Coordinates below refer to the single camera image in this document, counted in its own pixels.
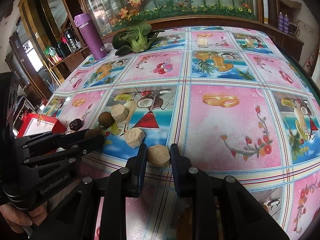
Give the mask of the left hand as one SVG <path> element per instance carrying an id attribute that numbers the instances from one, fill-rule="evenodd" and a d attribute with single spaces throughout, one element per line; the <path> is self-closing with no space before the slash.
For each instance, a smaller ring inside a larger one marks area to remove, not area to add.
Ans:
<path id="1" fill-rule="evenodd" d="M 23 226 L 33 224 L 39 226 L 47 217 L 47 203 L 43 203 L 35 210 L 24 213 L 9 204 L 1 205 L 1 214 L 15 233 L 23 233 Z"/>

